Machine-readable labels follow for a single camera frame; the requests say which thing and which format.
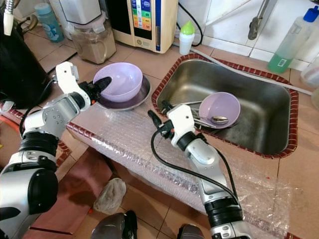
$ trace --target plastic wrap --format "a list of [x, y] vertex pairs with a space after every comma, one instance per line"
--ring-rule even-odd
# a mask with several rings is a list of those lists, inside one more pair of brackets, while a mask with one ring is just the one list
[[[105, 110], [108, 123], [93, 137], [94, 147], [102, 154], [127, 167], [132, 173], [174, 196], [180, 201], [205, 213], [199, 197], [196, 179], [160, 164], [150, 147], [156, 128], [147, 115], [151, 109], [148, 99], [138, 108], [127, 112]], [[170, 163], [190, 169], [183, 152], [173, 148], [169, 140], [156, 137], [158, 154]], [[244, 211], [244, 219], [253, 236], [259, 239], [286, 236], [289, 227], [289, 209], [293, 188], [268, 180], [260, 168], [250, 166], [249, 171], [239, 157], [228, 156], [237, 192]]]

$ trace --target black cord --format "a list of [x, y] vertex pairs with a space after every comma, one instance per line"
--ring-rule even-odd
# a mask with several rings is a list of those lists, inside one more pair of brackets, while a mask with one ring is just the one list
[[188, 170], [186, 168], [182, 168], [182, 167], [179, 167], [177, 165], [174, 165], [174, 164], [171, 164], [171, 163], [168, 163], [166, 161], [164, 161], [156, 152], [155, 150], [155, 147], [154, 147], [154, 140], [155, 140], [155, 137], [156, 135], [158, 135], [160, 133], [160, 131], [156, 131], [153, 135], [152, 135], [152, 138], [151, 138], [151, 149], [152, 149], [152, 153], [154, 154], [155, 158], [162, 164], [164, 164], [165, 166], [167, 167], [170, 167], [172, 169], [175, 169], [175, 170], [179, 170], [183, 173], [187, 173], [187, 174], [190, 174], [192, 176], [195, 176], [195, 177], [198, 177], [198, 178], [201, 178], [209, 183], [212, 183], [214, 185], [216, 185], [217, 187], [220, 187], [221, 189], [223, 189], [224, 191], [226, 191], [227, 193], [229, 193], [229, 195], [235, 200], [235, 202], [237, 202], [238, 205], [240, 205], [237, 197], [234, 195], [234, 193], [227, 187], [225, 187], [223, 184], [211, 179], [211, 178], [208, 178], [200, 173], [196, 173], [194, 171], [191, 171], [191, 170]]
[[53, 79], [48, 82], [48, 84], [47, 84], [47, 85], [45, 86], [45, 88], [43, 89], [43, 91], [42, 91], [40, 97], [34, 102], [34, 104], [33, 104], [31, 107], [29, 107], [29, 108], [27, 109], [27, 111], [26, 111], [26, 112], [24, 113], [24, 115], [22, 116], [22, 119], [21, 119], [21, 122], [20, 122], [20, 125], [19, 125], [19, 131], [20, 131], [20, 136], [21, 136], [21, 138], [22, 138], [23, 132], [24, 132], [23, 124], [24, 124], [24, 121], [25, 121], [26, 117], [28, 116], [28, 114], [30, 113], [30, 111], [40, 103], [40, 101], [42, 100], [42, 98], [43, 98], [44, 95], [46, 94], [46, 92], [47, 92], [49, 86], [50, 86], [53, 82], [54, 82]]
[[199, 46], [202, 43], [203, 37], [204, 37], [203, 31], [201, 30], [200, 25], [198, 24], [196, 19], [192, 16], [192, 14], [190, 14], [190, 12], [182, 4], [180, 4], [180, 2], [178, 2], [178, 5], [181, 7], [181, 9], [183, 9], [190, 16], [191, 19], [193, 19], [193, 21], [197, 25], [198, 30], [200, 32], [200, 41], [197, 44], [192, 44], [191, 46]]
[[228, 162], [227, 162], [225, 156], [224, 156], [217, 148], [215, 148], [215, 149], [216, 149], [216, 151], [218, 152], [218, 154], [219, 154], [219, 156], [221, 157], [221, 159], [224, 161], [224, 164], [225, 164], [225, 166], [226, 166], [227, 173], [228, 173], [228, 176], [229, 176], [231, 188], [232, 188], [232, 190], [233, 190], [233, 193], [234, 193], [235, 197], [238, 198], [238, 195], [237, 195], [237, 192], [236, 192], [235, 183], [234, 183], [234, 179], [233, 179], [233, 175], [232, 175], [232, 173], [231, 173], [229, 164], [228, 164]]

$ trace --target blue bottle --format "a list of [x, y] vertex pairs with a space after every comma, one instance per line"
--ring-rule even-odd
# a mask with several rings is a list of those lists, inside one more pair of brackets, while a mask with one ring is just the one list
[[39, 3], [35, 5], [34, 9], [36, 10], [38, 19], [42, 23], [44, 31], [49, 37], [50, 41], [62, 41], [64, 36], [50, 5], [47, 3]]

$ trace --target lavender bowl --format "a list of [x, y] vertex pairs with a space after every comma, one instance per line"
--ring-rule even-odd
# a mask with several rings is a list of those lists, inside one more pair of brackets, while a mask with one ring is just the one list
[[100, 69], [93, 78], [93, 83], [110, 76], [108, 87], [101, 92], [101, 96], [112, 102], [125, 102], [132, 99], [142, 86], [142, 71], [131, 63], [119, 62]]
[[207, 96], [199, 106], [199, 117], [210, 119], [213, 116], [225, 116], [228, 118], [226, 124], [215, 124], [207, 119], [202, 121], [216, 126], [216, 128], [227, 128], [235, 123], [240, 114], [238, 99], [227, 92], [217, 92]]

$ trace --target dish soap bottle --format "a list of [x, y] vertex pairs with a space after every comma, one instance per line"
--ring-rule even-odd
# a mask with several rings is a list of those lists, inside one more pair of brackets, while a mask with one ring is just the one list
[[299, 49], [310, 37], [315, 27], [313, 22], [318, 15], [318, 6], [315, 6], [314, 8], [309, 8], [304, 17], [299, 16], [296, 18], [286, 37], [267, 65], [270, 71], [283, 73], [288, 68]]
[[64, 36], [50, 5], [47, 3], [39, 3], [35, 5], [34, 9], [36, 10], [38, 19], [42, 23], [44, 31], [50, 41], [62, 41], [64, 39]]
[[191, 44], [195, 38], [195, 27], [188, 21], [181, 29], [179, 33], [179, 53], [181, 55], [187, 55], [190, 51]]

